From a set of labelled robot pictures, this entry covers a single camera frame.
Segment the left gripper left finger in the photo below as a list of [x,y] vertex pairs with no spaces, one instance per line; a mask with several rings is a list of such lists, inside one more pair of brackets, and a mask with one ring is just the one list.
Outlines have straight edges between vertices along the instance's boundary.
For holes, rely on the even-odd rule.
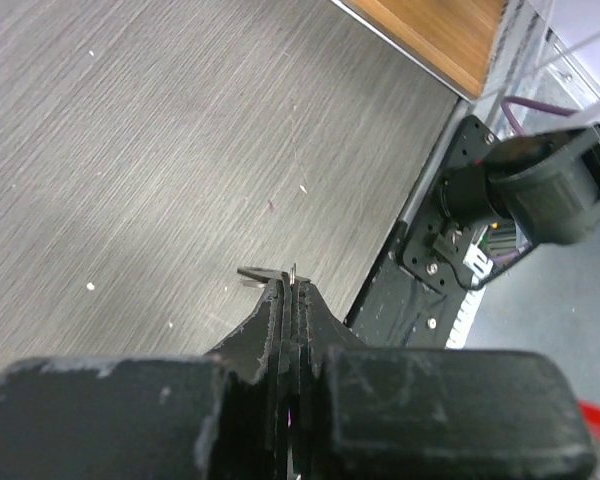
[[0,479],[283,479],[293,287],[201,356],[49,356],[0,373]]

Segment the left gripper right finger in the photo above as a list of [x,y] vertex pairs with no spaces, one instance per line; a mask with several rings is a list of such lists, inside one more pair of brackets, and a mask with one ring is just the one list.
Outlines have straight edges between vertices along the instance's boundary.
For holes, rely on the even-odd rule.
[[292,290],[292,452],[305,479],[586,479],[569,381],[519,350],[371,347],[317,288]]

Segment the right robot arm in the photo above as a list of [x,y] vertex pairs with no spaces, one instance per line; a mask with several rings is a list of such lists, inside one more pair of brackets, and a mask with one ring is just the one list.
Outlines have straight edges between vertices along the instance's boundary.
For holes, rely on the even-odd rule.
[[511,219],[532,245],[571,245],[600,223],[600,123],[510,138],[451,171],[440,203],[459,225]]

